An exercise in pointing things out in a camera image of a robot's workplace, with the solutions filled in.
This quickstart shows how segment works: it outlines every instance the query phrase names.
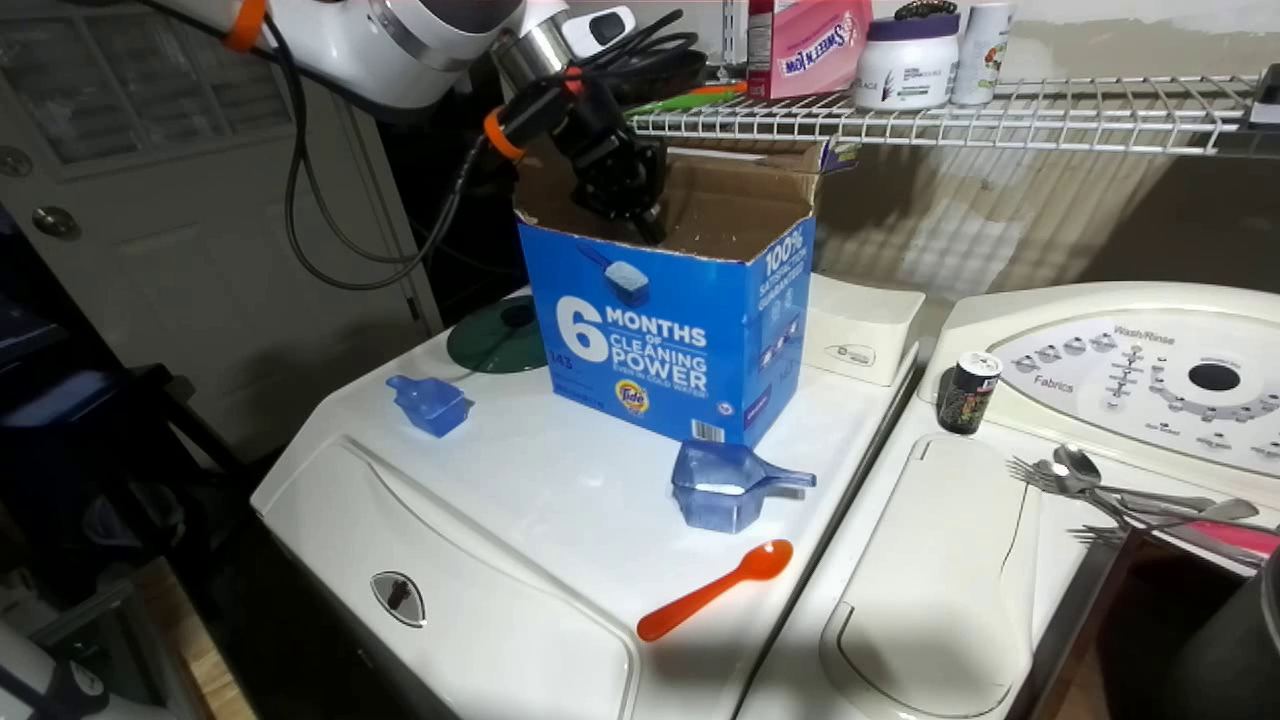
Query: green lid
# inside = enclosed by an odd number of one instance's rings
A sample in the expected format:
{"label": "green lid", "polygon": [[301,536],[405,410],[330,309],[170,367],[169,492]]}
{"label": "green lid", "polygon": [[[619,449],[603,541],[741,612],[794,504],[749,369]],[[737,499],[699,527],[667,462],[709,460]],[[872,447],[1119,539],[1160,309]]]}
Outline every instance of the green lid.
{"label": "green lid", "polygon": [[534,299],[508,297],[462,319],[447,343],[449,357],[468,370],[524,373],[547,365]]}

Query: tide logo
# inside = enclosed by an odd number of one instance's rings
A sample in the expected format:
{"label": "tide logo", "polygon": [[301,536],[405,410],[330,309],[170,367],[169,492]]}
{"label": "tide logo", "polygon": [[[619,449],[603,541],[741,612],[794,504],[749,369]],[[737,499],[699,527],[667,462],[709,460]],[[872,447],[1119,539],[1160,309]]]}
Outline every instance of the tide logo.
{"label": "tide logo", "polygon": [[621,380],[613,387],[618,396],[618,402],[632,415],[644,415],[649,411],[649,393],[631,380]]}

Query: purple lid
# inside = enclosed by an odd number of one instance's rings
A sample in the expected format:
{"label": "purple lid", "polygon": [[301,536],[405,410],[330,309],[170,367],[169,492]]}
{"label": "purple lid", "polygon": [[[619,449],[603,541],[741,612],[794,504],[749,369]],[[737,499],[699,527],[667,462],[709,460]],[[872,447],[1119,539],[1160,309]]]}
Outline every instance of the purple lid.
{"label": "purple lid", "polygon": [[895,42],[899,40],[928,40],[931,37],[947,37],[960,33],[960,15],[928,15],[925,18],[911,18],[908,20],[895,20],[882,18],[872,20],[872,27],[867,29],[868,42]]}

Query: tide detergent box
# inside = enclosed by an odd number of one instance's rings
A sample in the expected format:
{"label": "tide detergent box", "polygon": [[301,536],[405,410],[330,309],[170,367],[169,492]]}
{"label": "tide detergent box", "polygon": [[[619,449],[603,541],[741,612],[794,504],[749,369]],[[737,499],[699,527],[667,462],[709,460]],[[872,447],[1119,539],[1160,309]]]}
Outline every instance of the tide detergent box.
{"label": "tide detergent box", "polygon": [[750,0],[748,95],[773,100],[847,88],[870,20],[870,0]]}
{"label": "tide detergent box", "polygon": [[573,205],[553,152],[520,165],[520,237],[556,393],[673,439],[754,446],[796,389],[829,154],[694,152],[668,152],[659,246]]}

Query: black can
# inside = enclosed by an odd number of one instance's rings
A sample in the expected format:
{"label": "black can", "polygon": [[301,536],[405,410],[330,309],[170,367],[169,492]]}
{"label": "black can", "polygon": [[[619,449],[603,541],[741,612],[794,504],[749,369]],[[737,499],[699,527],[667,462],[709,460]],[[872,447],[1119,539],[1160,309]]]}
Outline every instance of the black can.
{"label": "black can", "polygon": [[982,424],[991,393],[1000,383],[1005,364],[989,352],[965,352],[942,391],[938,424],[948,433],[972,436]]}

